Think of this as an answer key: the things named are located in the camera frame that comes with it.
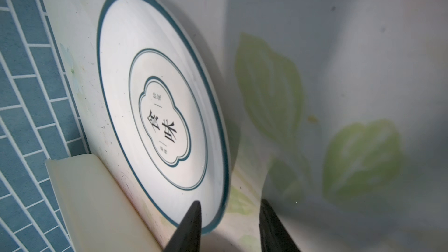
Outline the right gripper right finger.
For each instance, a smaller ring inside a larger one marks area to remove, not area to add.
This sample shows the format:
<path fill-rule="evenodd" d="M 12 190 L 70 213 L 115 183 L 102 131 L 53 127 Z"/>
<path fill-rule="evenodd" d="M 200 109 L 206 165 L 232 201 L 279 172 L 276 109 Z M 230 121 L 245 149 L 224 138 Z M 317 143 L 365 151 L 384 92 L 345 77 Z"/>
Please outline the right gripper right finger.
<path fill-rule="evenodd" d="M 259 229 L 262 252 L 300 252 L 266 199 L 261 200 Z"/>

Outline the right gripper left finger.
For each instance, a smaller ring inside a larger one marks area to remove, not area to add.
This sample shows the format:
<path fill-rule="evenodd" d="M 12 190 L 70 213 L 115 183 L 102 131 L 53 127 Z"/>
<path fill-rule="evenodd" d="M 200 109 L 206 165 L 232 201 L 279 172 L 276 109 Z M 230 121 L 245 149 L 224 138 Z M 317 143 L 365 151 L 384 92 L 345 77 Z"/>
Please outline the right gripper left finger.
<path fill-rule="evenodd" d="M 199 252 L 202 231 L 201 203 L 194 201 L 163 252 Z"/>

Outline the white plate green flower outline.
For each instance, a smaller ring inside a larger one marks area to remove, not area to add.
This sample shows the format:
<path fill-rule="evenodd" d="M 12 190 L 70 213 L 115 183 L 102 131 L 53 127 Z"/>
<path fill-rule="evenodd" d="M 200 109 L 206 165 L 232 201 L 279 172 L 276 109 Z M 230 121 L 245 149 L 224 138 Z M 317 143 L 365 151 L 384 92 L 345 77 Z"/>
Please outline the white plate green flower outline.
<path fill-rule="evenodd" d="M 175 226 L 198 201 L 202 232 L 212 232 L 230 194 L 231 154 L 193 41 L 157 0 L 106 0 L 97 57 L 107 114 L 138 185 Z"/>

